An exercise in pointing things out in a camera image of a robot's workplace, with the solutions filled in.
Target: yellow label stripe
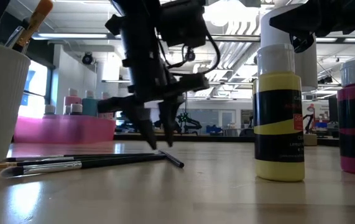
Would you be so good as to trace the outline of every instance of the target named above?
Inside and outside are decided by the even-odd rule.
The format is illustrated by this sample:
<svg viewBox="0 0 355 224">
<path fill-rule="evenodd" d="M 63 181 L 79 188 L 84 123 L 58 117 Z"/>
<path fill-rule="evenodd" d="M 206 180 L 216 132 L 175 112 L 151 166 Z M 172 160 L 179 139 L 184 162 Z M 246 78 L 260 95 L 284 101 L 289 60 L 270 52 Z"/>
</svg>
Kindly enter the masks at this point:
<svg viewBox="0 0 355 224">
<path fill-rule="evenodd" d="M 293 119 L 254 127 L 255 134 L 294 134 L 299 133 L 300 131 L 301 130 L 294 130 Z"/>
<path fill-rule="evenodd" d="M 270 90 L 298 90 L 301 91 L 300 77 L 292 73 L 261 75 L 256 80 L 254 93 Z"/>
</svg>

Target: table surface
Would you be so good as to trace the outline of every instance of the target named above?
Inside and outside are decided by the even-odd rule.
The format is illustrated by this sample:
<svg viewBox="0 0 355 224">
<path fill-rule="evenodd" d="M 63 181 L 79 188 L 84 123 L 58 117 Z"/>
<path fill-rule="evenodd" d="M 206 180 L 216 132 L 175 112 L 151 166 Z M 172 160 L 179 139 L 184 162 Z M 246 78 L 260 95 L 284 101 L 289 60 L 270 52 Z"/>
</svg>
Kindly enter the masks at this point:
<svg viewBox="0 0 355 224">
<path fill-rule="evenodd" d="M 160 142 L 160 149 L 166 144 Z M 145 142 L 15 144 L 8 156 L 150 152 Z M 175 142 L 167 161 L 0 178 L 0 223 L 355 223 L 337 147 L 306 147 L 304 182 L 256 177 L 253 143 Z"/>
</svg>

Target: window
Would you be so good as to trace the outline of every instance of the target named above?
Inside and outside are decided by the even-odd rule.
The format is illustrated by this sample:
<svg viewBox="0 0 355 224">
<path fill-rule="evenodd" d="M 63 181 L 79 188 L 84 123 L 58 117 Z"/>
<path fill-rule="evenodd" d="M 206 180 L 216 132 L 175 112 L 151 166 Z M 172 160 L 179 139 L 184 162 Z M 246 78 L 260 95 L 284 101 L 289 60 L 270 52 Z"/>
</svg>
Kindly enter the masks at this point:
<svg viewBox="0 0 355 224">
<path fill-rule="evenodd" d="M 45 104 L 50 103 L 51 69 L 30 61 L 24 94 L 19 110 L 20 116 L 42 117 Z"/>
</svg>

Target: yellow paint bottle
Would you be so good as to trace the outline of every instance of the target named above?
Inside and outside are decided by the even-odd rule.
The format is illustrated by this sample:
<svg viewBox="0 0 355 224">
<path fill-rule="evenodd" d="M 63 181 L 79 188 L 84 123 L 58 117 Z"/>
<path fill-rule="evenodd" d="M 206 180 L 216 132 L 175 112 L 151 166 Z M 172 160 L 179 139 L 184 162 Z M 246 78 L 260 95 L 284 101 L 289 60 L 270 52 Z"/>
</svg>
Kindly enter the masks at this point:
<svg viewBox="0 0 355 224">
<path fill-rule="evenodd" d="M 257 176 L 294 182 L 305 177 L 302 92 L 293 47 L 277 44 L 257 51 L 254 133 Z"/>
</svg>

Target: red label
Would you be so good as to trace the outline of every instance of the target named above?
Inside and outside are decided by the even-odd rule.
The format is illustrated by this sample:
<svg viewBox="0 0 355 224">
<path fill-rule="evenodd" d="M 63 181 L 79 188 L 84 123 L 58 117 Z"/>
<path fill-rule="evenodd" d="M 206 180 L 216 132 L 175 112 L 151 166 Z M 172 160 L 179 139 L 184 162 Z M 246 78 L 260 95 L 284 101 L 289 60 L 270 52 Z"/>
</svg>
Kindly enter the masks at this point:
<svg viewBox="0 0 355 224">
<path fill-rule="evenodd" d="M 303 115 L 293 114 L 293 128 L 294 130 L 303 131 Z"/>
</svg>

